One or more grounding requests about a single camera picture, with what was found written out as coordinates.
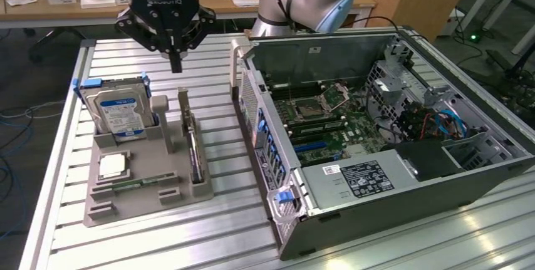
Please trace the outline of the hard disk in blue caddy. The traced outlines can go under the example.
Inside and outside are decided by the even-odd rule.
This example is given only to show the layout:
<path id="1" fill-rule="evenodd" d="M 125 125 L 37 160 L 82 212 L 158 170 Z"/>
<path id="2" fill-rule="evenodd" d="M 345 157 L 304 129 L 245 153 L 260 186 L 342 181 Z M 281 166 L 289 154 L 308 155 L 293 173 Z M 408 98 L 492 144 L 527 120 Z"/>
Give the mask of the hard disk in blue caddy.
<path id="1" fill-rule="evenodd" d="M 149 107 L 149 78 L 73 79 L 73 92 L 78 96 L 98 135 L 112 134 L 116 142 L 146 137 L 145 128 L 156 125 Z"/>

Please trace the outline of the CPU socket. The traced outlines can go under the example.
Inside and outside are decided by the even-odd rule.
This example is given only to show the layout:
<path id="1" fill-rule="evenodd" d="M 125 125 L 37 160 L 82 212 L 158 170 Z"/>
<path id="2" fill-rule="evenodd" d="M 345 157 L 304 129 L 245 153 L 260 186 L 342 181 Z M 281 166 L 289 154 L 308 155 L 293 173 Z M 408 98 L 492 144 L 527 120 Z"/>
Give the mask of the CPU socket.
<path id="1" fill-rule="evenodd" d="M 293 109 L 294 120 L 297 122 L 329 118 L 329 113 L 324 110 L 316 98 L 301 98 L 294 100 Z"/>

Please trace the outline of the metal socket cover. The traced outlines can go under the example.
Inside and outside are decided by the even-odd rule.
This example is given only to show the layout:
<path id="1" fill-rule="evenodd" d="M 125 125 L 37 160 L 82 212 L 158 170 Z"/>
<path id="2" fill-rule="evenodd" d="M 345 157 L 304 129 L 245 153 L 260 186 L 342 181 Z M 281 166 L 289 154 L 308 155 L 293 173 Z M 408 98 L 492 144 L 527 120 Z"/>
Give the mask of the metal socket cover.
<path id="1" fill-rule="evenodd" d="M 320 94 L 320 101 L 322 107 L 329 111 L 338 108 L 349 100 L 349 93 L 346 87 L 334 83 L 329 88 Z"/>

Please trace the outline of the installed RAM stick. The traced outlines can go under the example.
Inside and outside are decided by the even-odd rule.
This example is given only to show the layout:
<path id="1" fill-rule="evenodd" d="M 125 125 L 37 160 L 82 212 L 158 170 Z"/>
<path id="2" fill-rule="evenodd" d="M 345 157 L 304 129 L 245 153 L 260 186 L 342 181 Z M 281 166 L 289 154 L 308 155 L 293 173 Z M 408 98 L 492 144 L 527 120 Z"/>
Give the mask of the installed RAM stick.
<path id="1" fill-rule="evenodd" d="M 304 127 L 321 127 L 321 128 L 334 128 L 340 127 L 344 124 L 344 121 L 338 118 L 324 118 L 318 120 L 308 120 L 302 122 L 288 122 L 286 126 L 290 129 L 304 128 Z"/>
<path id="2" fill-rule="evenodd" d="M 345 128 L 344 122 L 305 125 L 305 126 L 292 128 L 289 130 L 292 132 L 289 134 L 289 136 L 300 137 L 300 136 L 313 135 L 313 134 L 318 134 L 318 133 L 328 133 L 328 132 L 334 132 L 334 131 L 342 130 L 344 128 Z"/>

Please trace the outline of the silver CPU chip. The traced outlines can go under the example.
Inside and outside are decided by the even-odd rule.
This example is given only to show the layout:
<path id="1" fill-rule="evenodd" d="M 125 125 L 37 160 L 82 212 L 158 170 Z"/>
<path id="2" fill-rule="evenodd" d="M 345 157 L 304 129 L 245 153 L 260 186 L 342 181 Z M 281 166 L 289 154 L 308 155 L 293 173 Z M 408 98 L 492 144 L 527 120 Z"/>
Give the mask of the silver CPU chip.
<path id="1" fill-rule="evenodd" d="M 98 161 L 97 182 L 122 179 L 126 176 L 126 157 L 121 153 L 105 155 Z"/>

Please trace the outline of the blue expansion slot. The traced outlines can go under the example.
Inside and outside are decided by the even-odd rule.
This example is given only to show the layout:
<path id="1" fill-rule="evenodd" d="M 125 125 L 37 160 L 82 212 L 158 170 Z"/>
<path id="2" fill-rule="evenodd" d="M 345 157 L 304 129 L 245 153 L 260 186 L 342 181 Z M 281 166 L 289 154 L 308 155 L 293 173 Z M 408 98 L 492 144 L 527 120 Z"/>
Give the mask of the blue expansion slot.
<path id="1" fill-rule="evenodd" d="M 316 149 L 322 149 L 326 147 L 325 142 L 312 142 L 306 144 L 298 144 L 293 146 L 293 150 L 296 153 L 306 152 Z"/>

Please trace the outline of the blue card retention tabs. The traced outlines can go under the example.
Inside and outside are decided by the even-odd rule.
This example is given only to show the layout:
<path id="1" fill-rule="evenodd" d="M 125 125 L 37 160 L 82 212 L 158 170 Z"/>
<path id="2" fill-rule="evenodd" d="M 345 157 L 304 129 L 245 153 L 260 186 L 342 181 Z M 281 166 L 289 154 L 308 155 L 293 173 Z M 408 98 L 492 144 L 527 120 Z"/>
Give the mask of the blue card retention tabs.
<path id="1" fill-rule="evenodd" d="M 265 178 L 266 187 L 272 190 L 282 185 L 288 171 L 282 163 L 281 153 L 278 152 L 274 131 L 261 108 L 257 109 L 254 132 L 253 144 L 260 170 Z"/>

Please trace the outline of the green motherboard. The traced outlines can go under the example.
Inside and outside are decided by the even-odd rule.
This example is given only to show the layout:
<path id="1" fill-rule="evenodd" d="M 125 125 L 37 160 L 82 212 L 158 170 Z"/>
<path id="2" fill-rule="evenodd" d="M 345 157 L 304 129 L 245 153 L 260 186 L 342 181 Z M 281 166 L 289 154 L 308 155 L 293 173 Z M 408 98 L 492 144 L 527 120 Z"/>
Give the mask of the green motherboard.
<path id="1" fill-rule="evenodd" d="M 316 98 L 318 103 L 320 94 L 334 83 L 342 84 L 349 93 L 349 100 L 334 110 L 324 110 L 329 113 L 329 118 L 338 118 L 345 123 L 342 130 L 290 137 L 288 122 L 294 120 L 294 100 L 301 98 Z M 362 88 L 354 88 L 345 80 L 316 81 L 301 86 L 277 85 L 269 90 L 270 98 L 274 103 L 276 111 L 281 119 L 282 127 L 289 137 L 292 148 L 294 145 L 312 142 L 325 142 L 326 147 L 296 153 L 296 157 L 302 167 L 318 165 L 340 159 L 356 157 L 369 153 L 377 153 L 393 147 L 394 142 L 400 142 L 404 136 L 394 130 L 393 126 L 381 123 L 382 116 L 369 116 L 365 108 L 368 107 L 368 92 Z"/>

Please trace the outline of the green RAM stick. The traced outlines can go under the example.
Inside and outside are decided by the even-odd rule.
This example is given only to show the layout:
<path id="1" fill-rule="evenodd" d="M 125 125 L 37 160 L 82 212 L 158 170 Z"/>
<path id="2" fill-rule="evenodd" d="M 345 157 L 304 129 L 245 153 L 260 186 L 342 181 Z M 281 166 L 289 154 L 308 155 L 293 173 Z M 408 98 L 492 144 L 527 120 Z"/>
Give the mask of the green RAM stick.
<path id="1" fill-rule="evenodd" d="M 145 186 L 153 185 L 157 183 L 157 178 L 152 179 L 137 179 L 125 182 L 120 182 L 112 185 L 112 189 L 114 191 L 128 190 L 128 189 L 138 189 Z"/>

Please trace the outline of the metal disk bay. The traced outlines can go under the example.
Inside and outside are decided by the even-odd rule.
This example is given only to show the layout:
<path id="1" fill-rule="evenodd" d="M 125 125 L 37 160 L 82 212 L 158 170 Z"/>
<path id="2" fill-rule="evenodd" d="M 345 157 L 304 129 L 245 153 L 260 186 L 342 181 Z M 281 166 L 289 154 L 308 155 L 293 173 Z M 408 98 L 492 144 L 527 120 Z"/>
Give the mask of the metal disk bay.
<path id="1" fill-rule="evenodd" d="M 422 103 L 426 88 L 398 64 L 376 61 L 368 73 L 368 112 L 372 117 L 386 116 L 396 119 L 412 102 Z"/>

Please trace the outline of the grey plastic parts rack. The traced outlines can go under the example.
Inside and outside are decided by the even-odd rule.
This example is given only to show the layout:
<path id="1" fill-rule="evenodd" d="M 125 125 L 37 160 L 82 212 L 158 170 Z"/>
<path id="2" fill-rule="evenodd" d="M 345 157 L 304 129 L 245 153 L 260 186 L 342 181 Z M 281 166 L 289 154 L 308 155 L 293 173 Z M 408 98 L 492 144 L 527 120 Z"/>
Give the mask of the grey plastic parts rack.
<path id="1" fill-rule="evenodd" d="M 182 137 L 181 119 L 168 122 L 165 96 L 150 98 L 150 110 L 158 124 L 145 128 L 146 137 L 116 142 L 109 133 L 93 135 L 84 220 L 86 227 L 98 226 L 132 217 L 193 204 L 213 198 L 205 148 L 197 121 L 200 151 L 202 154 L 205 182 L 190 182 L 190 160 L 186 139 Z M 126 157 L 126 176 L 97 182 L 98 161 L 105 155 L 121 153 Z M 138 189 L 114 191 L 120 182 L 157 178 L 157 183 Z"/>

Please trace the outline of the grey power supply unit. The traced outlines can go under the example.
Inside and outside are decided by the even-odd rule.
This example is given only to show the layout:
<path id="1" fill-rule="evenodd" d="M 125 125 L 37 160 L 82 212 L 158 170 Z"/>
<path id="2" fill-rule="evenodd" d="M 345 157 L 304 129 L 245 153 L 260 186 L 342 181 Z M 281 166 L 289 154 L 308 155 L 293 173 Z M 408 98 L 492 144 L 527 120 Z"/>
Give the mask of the grey power supply unit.
<path id="1" fill-rule="evenodd" d="M 304 167 L 302 176 L 321 210 L 350 207 L 417 185 L 394 150 Z"/>

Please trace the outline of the dark grey open PC case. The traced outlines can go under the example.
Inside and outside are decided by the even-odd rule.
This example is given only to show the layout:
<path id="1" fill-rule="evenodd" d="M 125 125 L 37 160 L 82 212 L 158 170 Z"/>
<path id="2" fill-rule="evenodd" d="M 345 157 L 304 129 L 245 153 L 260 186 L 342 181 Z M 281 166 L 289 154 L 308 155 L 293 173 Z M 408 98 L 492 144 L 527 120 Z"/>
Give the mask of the dark grey open PC case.
<path id="1" fill-rule="evenodd" d="M 396 119 L 381 123 L 404 136 L 394 150 L 417 185 L 392 195 L 332 210 L 316 208 L 302 166 L 282 127 L 269 90 L 316 81 L 345 80 L 368 93 L 376 61 L 402 65 L 424 87 Z M 282 260 L 473 203 L 498 183 L 535 166 L 535 135 L 485 89 L 406 28 L 356 29 L 332 34 L 253 38 L 230 43 L 232 100 L 266 218 Z M 269 190 L 254 152 L 261 108 L 288 171 Z M 293 201 L 274 195 L 289 190 Z"/>

